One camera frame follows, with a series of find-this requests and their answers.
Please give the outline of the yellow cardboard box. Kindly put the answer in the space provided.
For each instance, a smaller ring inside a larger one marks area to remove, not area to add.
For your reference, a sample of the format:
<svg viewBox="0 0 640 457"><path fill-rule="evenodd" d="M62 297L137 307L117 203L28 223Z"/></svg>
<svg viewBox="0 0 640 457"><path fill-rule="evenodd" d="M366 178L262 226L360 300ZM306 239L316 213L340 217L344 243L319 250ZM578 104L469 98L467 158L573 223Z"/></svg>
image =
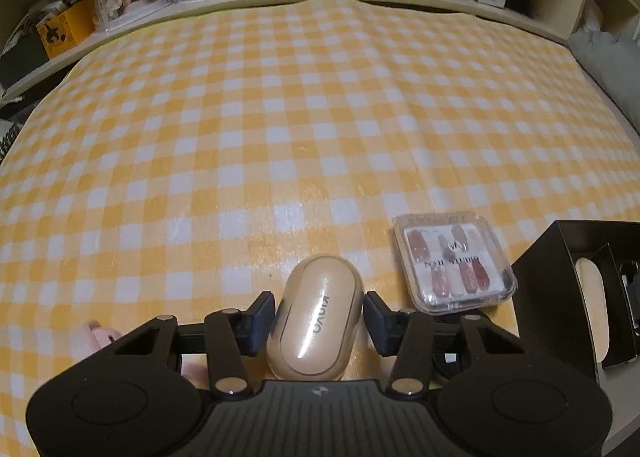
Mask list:
<svg viewBox="0 0 640 457"><path fill-rule="evenodd" d="M79 46L89 38L96 26L94 0L79 0L64 12L47 17L37 32L49 60Z"/></svg>

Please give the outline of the clear nail tips box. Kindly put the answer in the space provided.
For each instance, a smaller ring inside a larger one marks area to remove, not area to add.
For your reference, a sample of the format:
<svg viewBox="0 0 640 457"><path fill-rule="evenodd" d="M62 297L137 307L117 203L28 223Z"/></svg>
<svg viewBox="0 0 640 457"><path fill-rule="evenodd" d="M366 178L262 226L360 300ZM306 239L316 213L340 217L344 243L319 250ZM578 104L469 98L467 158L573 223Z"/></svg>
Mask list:
<svg viewBox="0 0 640 457"><path fill-rule="evenodd" d="M410 298L423 313L492 307L518 288L497 236L474 212L403 214L393 232Z"/></svg>

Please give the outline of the gray pillow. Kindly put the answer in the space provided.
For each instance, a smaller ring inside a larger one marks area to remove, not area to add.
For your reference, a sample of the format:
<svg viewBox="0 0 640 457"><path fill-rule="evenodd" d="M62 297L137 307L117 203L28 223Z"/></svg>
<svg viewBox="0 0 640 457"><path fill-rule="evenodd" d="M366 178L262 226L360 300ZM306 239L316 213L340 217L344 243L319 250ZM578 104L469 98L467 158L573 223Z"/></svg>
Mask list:
<svg viewBox="0 0 640 457"><path fill-rule="evenodd" d="M628 36L580 30L567 40L570 52L639 131L639 54Z"/></svg>

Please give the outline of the black box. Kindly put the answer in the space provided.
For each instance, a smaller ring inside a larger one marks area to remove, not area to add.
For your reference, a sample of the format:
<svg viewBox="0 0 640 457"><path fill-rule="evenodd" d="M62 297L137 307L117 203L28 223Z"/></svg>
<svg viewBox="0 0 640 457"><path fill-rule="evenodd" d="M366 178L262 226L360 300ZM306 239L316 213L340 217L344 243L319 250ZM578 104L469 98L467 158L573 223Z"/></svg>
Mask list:
<svg viewBox="0 0 640 457"><path fill-rule="evenodd" d="M597 360L586 291L576 263L593 262L603 278L610 345ZM520 337L539 345L594 381L601 367L632 361L639 327L627 286L638 272L639 224L624 221L556 220L512 264L513 296Z"/></svg>

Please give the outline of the yellow white checkered cloth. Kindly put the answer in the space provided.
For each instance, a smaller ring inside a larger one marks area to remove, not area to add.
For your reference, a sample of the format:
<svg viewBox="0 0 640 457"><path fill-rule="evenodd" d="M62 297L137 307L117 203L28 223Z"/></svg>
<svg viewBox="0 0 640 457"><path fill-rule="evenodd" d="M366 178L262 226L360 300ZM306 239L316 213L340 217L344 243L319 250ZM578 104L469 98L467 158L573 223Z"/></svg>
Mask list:
<svg viewBox="0 0 640 457"><path fill-rule="evenodd" d="M83 58L1 166L1 451L87 321L197 323L315 253L393 307L401 214L472 210L516 259L639 217L639 148L573 55L461 13L309 0L153 25Z"/></svg>

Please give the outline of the beige earbuds case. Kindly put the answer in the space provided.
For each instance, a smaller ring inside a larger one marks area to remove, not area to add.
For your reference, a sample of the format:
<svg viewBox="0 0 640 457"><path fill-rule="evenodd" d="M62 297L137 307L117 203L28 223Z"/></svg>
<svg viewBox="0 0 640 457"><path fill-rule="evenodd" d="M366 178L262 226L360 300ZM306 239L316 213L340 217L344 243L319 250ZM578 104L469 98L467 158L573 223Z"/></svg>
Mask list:
<svg viewBox="0 0 640 457"><path fill-rule="evenodd" d="M334 381L346 370L363 301L360 274L335 255L300 261L286 282L267 341L280 380Z"/></svg>

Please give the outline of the light wooden oval case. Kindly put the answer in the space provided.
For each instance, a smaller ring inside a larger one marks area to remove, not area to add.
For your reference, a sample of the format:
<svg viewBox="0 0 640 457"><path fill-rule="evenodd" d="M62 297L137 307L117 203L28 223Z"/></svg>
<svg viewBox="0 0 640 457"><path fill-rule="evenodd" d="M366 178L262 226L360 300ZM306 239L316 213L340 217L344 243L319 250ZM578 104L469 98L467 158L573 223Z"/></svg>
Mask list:
<svg viewBox="0 0 640 457"><path fill-rule="evenodd" d="M579 258L575 262L575 272L585 302L594 359L597 364L602 364L610 348L610 327L603 276L597 264L587 258Z"/></svg>

